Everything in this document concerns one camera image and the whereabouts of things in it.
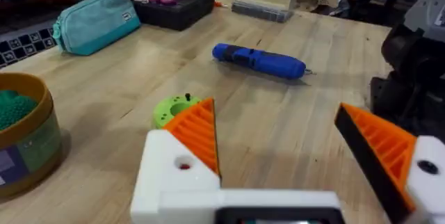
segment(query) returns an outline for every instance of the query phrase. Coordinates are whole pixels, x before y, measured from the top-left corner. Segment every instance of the green 3d printed part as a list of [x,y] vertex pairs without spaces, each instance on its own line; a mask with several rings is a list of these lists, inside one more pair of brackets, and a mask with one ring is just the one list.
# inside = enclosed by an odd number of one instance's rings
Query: green 3d printed part
[[162,128],[170,122],[178,113],[188,107],[197,104],[200,99],[185,94],[184,96],[174,96],[163,100],[154,108],[153,121],[157,129]]

